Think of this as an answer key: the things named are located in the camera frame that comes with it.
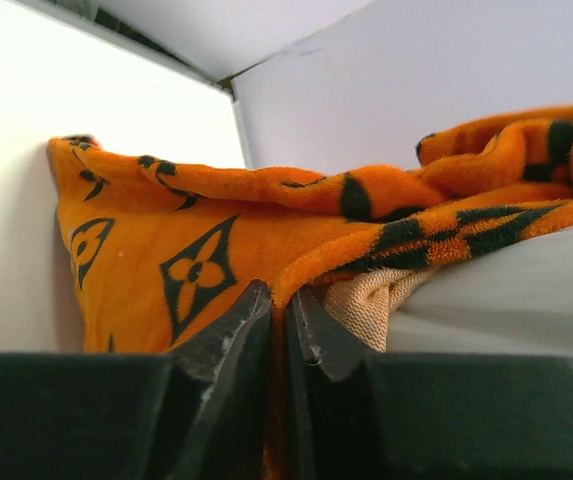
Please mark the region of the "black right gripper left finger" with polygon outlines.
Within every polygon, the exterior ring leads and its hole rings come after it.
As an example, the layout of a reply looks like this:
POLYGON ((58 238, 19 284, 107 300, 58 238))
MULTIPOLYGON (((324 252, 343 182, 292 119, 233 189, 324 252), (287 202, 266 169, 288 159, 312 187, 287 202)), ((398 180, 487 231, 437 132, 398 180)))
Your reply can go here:
POLYGON ((0 353, 0 479, 259 479, 267 286, 172 352, 0 353))

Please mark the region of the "orange patterned pillowcase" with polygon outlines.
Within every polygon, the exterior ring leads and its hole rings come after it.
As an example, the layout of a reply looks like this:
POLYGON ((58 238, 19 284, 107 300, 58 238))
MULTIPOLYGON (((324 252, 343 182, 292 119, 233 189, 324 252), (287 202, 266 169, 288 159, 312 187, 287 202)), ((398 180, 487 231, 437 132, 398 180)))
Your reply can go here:
POLYGON ((284 311, 305 285, 418 272, 573 226, 573 106, 474 120, 424 137, 419 167, 325 176, 123 156, 48 141, 57 218, 92 353, 167 353, 247 285, 273 302, 264 463, 287 475, 284 311))

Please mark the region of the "white pillow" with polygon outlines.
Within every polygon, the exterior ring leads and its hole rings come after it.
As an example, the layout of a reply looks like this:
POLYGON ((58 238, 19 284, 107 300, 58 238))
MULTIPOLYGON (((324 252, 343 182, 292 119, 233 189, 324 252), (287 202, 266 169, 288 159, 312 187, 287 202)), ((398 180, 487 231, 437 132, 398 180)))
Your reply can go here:
POLYGON ((387 347, 573 353, 573 227, 440 270, 391 315, 387 347))

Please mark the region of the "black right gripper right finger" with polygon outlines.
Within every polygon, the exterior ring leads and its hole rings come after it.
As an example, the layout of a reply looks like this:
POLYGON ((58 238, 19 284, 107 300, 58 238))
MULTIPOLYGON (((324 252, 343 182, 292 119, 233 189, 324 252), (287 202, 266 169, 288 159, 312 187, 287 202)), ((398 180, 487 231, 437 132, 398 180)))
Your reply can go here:
POLYGON ((287 308, 295 479, 573 479, 573 359, 378 353, 287 308))

